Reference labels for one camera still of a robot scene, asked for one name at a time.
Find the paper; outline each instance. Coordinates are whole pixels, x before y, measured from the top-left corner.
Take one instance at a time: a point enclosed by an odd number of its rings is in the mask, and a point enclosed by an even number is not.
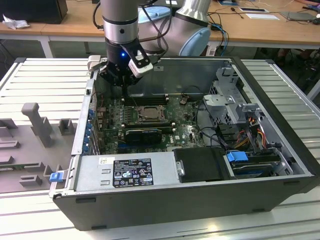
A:
[[[280,20],[275,15],[269,15],[269,14],[246,13],[246,15],[251,19]]]
[[[178,5],[177,1],[171,1],[172,5]]]
[[[30,25],[28,25],[27,21],[25,20],[13,20],[6,17],[5,15],[2,15],[2,16],[4,19],[2,23],[10,29],[16,30],[16,29],[23,29],[23,28],[30,27]]]

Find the barcode sticker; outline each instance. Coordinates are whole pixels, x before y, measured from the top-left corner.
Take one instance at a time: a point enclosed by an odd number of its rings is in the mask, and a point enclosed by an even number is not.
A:
[[[114,160],[116,158],[114,156],[112,157],[100,157],[99,158],[99,164],[114,164]]]

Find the yellow wire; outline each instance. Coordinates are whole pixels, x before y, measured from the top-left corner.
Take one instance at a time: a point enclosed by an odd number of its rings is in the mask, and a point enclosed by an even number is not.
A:
[[[235,146],[234,148],[237,149],[241,146],[243,146],[244,144],[246,144],[249,141],[249,138],[246,138],[244,141],[240,142],[237,146]]]

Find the table leg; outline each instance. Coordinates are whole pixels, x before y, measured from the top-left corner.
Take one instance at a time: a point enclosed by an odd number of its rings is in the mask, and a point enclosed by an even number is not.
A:
[[[47,59],[52,59],[54,58],[54,55],[51,51],[51,48],[50,48],[50,44],[49,44],[49,38],[48,37],[41,37],[39,39],[40,43],[41,43],[41,46],[42,46],[42,49],[43,49],[43,52],[44,52],[44,55]]]
[[[307,97],[312,101],[320,93],[320,79],[308,93]]]
[[[87,41],[84,42],[84,49],[86,54],[90,54],[90,47]]]

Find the computer case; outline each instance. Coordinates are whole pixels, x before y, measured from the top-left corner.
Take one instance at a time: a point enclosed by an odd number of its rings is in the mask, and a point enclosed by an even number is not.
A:
[[[60,24],[68,11],[66,0],[1,0],[0,19],[3,15],[14,20],[45,24]]]

